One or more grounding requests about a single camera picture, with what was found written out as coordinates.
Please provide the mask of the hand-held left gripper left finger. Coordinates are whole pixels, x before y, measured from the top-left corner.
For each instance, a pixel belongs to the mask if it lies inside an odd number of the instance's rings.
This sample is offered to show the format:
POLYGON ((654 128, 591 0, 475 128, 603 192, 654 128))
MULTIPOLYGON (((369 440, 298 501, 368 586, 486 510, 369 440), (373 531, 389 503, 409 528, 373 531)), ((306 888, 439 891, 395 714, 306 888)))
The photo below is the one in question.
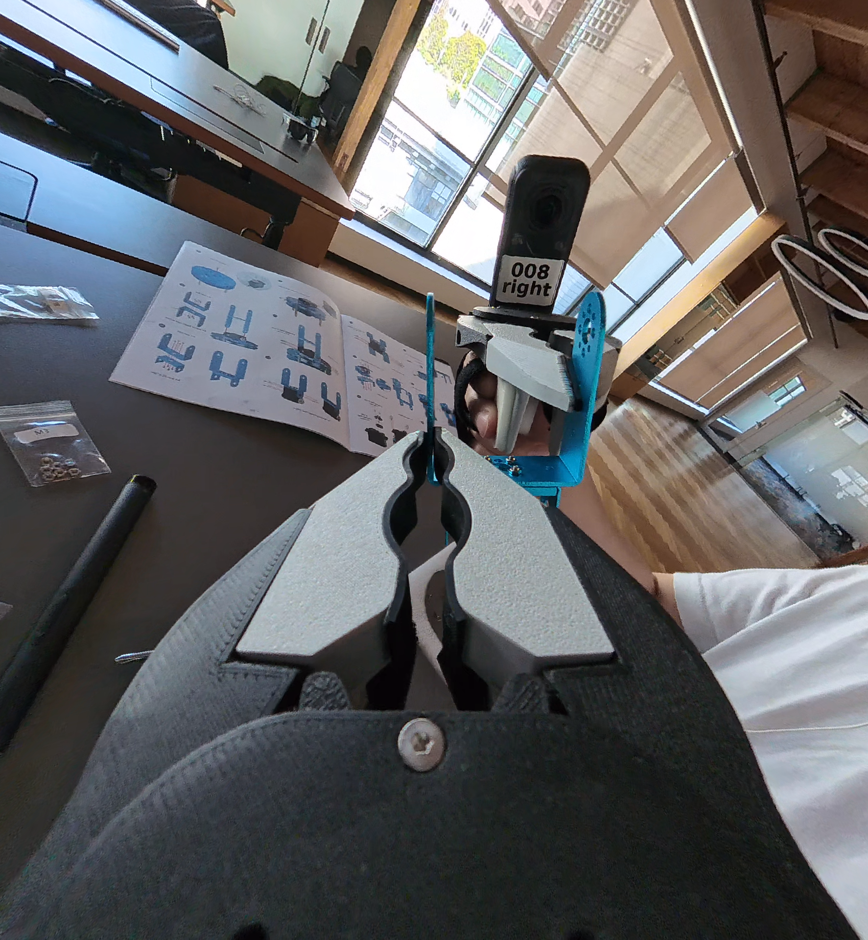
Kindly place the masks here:
POLYGON ((409 433, 315 502, 235 652, 336 674, 403 709, 417 649, 402 543, 417 524, 425 435, 409 433))

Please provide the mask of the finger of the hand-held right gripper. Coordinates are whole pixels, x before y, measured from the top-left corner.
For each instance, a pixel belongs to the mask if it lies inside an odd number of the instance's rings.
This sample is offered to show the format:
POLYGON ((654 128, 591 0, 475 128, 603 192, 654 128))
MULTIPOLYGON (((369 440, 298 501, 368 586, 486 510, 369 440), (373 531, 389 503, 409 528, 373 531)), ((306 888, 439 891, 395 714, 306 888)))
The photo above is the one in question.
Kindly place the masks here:
POLYGON ((597 380, 595 404, 607 403, 622 346, 623 344, 619 339, 605 339, 597 380))
POLYGON ((498 380, 558 410, 580 407, 580 389, 570 377, 567 357, 534 327, 487 323, 487 334, 487 370, 498 380))

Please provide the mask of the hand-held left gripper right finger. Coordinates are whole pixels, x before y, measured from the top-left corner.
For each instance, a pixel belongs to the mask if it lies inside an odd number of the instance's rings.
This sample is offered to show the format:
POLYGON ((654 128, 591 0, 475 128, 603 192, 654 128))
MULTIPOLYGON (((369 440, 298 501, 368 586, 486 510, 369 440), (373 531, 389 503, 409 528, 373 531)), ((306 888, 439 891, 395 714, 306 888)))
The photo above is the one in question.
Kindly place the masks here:
POLYGON ((440 668, 462 711, 490 688, 546 669, 608 664, 616 652, 549 511, 449 432, 440 432, 445 564, 440 668))

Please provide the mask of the blue metal bracket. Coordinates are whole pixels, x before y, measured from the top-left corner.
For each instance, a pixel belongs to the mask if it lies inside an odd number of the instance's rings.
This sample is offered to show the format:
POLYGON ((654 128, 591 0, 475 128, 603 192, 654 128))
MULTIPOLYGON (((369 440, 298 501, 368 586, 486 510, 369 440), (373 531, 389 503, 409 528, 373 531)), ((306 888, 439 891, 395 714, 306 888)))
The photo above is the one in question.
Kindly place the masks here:
POLYGON ((487 461, 512 482, 550 508, 560 506, 562 491, 578 486, 584 476, 592 433, 597 380, 606 338, 606 313, 601 294, 588 294, 577 317, 525 313, 510 307, 475 307, 456 322, 455 345, 475 352, 477 367, 487 368, 487 323, 513 323, 535 328, 568 359, 568 371, 580 389, 577 410, 558 410, 498 380, 497 448, 504 456, 487 461), (547 456, 513 457, 511 451, 531 407, 540 402, 551 410, 547 456))

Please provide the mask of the dark grey desk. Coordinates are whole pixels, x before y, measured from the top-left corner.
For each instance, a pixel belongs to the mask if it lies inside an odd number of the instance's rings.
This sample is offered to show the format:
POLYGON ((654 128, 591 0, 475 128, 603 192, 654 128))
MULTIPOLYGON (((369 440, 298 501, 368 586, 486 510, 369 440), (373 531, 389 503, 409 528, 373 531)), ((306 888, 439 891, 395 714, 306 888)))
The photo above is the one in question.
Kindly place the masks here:
POLYGON ((0 673, 136 474, 158 483, 15 741, 0 817, 54 816, 149 649, 293 511, 366 463, 310 432, 161 398, 111 372, 183 241, 322 288, 342 311, 420 349, 420 309, 210 226, 0 133, 28 172, 28 230, 0 224, 0 405, 67 399, 111 474, 30 487, 0 436, 0 673))

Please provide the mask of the wood edged dark desk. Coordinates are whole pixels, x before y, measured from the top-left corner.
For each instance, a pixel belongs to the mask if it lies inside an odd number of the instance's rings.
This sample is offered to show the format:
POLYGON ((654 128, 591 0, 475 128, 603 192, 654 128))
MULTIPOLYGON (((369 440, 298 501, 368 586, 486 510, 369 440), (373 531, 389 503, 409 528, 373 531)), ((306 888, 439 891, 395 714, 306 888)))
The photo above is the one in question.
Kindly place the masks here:
POLYGON ((147 194, 314 267, 354 210, 292 116, 128 2, 0 1, 0 87, 147 194))

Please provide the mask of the person's right hand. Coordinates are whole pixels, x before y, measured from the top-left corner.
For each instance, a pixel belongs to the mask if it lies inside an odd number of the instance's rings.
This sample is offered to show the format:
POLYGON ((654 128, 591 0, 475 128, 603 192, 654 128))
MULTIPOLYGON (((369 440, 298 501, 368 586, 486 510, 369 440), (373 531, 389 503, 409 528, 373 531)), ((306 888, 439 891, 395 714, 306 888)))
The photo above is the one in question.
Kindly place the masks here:
MULTIPOLYGON (((483 455, 504 456, 496 448, 498 427, 498 407, 496 394, 498 379, 489 371, 473 378, 465 392, 465 403, 472 423, 472 447, 483 455)), ((550 422, 547 420, 540 402, 535 403, 532 424, 527 428, 522 423, 512 456, 547 456, 550 434, 550 422)))

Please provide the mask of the large window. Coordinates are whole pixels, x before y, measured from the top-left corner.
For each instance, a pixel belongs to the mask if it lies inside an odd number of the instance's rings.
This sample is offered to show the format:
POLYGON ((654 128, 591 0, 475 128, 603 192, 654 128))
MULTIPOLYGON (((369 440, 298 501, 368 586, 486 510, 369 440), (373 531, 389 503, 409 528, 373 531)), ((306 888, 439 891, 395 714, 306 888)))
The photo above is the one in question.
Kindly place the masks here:
POLYGON ((490 281, 512 170, 580 159, 570 264, 607 287, 651 242, 695 261, 753 209, 683 2, 434 2, 353 193, 490 281))

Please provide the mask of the open instruction booklet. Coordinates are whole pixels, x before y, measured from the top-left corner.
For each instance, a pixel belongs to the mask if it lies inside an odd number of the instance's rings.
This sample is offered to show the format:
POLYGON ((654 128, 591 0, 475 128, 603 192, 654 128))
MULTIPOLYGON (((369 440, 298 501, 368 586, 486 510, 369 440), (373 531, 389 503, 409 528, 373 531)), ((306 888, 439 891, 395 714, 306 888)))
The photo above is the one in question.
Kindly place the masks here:
POLYGON ((185 241, 111 382, 315 432, 374 457, 414 431, 456 433, 454 373, 426 330, 406 343, 302 281, 185 241))

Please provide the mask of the black cylindrical tool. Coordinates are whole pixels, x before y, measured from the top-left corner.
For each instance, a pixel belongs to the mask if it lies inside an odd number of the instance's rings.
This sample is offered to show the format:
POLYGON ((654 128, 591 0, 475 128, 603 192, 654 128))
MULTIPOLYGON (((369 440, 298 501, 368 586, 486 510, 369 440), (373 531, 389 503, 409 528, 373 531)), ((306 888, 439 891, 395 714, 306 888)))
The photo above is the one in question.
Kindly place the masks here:
POLYGON ((132 476, 0 676, 0 754, 10 745, 75 627, 157 489, 132 476))

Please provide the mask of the white t-shirt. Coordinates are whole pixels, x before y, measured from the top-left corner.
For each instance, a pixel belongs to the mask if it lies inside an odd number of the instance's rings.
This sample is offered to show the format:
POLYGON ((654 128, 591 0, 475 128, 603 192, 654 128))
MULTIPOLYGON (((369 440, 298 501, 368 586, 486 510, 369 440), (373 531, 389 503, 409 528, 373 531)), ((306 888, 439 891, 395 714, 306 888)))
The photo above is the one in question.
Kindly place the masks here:
POLYGON ((676 573, 682 628, 794 840, 868 938, 868 565, 676 573))

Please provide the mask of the scattered small clear parts bags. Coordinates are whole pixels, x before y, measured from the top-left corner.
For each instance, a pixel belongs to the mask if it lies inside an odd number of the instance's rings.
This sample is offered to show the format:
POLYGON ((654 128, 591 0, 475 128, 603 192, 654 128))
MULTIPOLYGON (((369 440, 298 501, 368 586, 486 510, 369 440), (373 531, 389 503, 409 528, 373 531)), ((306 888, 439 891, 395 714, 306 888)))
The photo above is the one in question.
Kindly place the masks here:
MULTIPOLYGON (((98 320, 76 288, 0 284, 0 323, 88 327, 98 320)), ((1 405, 0 434, 31 487, 111 472, 67 400, 1 405)), ((0 601, 0 620, 11 609, 0 601)))

